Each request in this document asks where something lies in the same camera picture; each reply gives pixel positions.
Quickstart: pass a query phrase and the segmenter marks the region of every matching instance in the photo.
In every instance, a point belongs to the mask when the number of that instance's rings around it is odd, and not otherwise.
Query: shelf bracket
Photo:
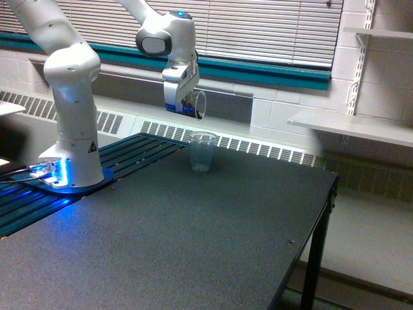
[[[356,34],[356,37],[361,47],[367,49],[368,40],[370,39],[370,35],[369,34]]]
[[[365,0],[365,6],[367,8],[367,14],[364,28],[371,29],[374,17],[374,9],[376,7],[376,0]],[[356,37],[360,43],[359,59],[356,67],[356,74],[354,76],[353,83],[348,88],[346,98],[347,114],[350,116],[353,116],[356,113],[356,104],[359,95],[361,77],[363,75],[363,69],[366,60],[368,40],[370,39],[370,36],[368,34],[356,34]],[[348,136],[343,136],[341,139],[342,144],[348,144],[348,139]]]

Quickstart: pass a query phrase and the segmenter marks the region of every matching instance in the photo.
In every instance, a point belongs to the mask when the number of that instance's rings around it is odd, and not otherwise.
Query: heating vent
[[[144,121],[141,132],[189,142],[189,135],[192,133],[192,130],[175,127],[167,123],[160,124]],[[262,143],[252,139],[242,139],[219,133],[217,135],[219,136],[216,142],[218,147],[334,171],[340,175],[340,187],[398,199],[404,202],[412,201],[413,176],[409,174],[386,170],[384,167],[375,168],[354,162],[325,158],[284,145]]]
[[[49,119],[55,121],[57,119],[56,109],[53,101],[40,99],[11,92],[0,92],[0,100],[15,103],[26,108],[23,114],[34,116],[37,118]],[[123,116],[109,112],[97,111],[97,131],[106,132],[109,134],[117,134]]]

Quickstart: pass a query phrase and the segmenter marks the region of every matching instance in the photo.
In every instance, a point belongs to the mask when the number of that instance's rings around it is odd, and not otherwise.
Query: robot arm
[[[103,180],[97,152],[96,106],[92,82],[99,56],[74,29],[54,0],[8,0],[28,35],[48,55],[45,78],[57,111],[57,142],[40,161],[57,163],[43,181],[55,188],[87,187]],[[41,176],[39,171],[34,176]]]
[[[171,112],[201,119],[205,95],[193,92],[199,82],[195,25],[182,11],[158,14],[144,0],[116,0],[141,24],[136,46],[148,57],[168,56],[162,71],[165,107]]]

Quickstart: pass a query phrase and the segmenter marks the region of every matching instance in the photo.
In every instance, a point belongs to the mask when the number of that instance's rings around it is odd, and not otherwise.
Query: window sill
[[[148,68],[164,68],[167,58],[147,58],[136,48],[90,43],[102,60],[127,63]],[[29,36],[0,33],[0,47],[40,51]],[[292,68],[212,57],[199,57],[201,76],[221,78],[240,83],[283,85],[297,88],[328,90],[331,72],[305,68]]]

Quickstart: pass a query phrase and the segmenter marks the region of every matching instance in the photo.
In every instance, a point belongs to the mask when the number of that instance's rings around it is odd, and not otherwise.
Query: window blinds
[[[329,68],[343,0],[148,0],[159,13],[184,10],[203,56]],[[139,24],[113,0],[57,0],[90,42],[135,46]],[[0,0],[0,31],[24,33]]]

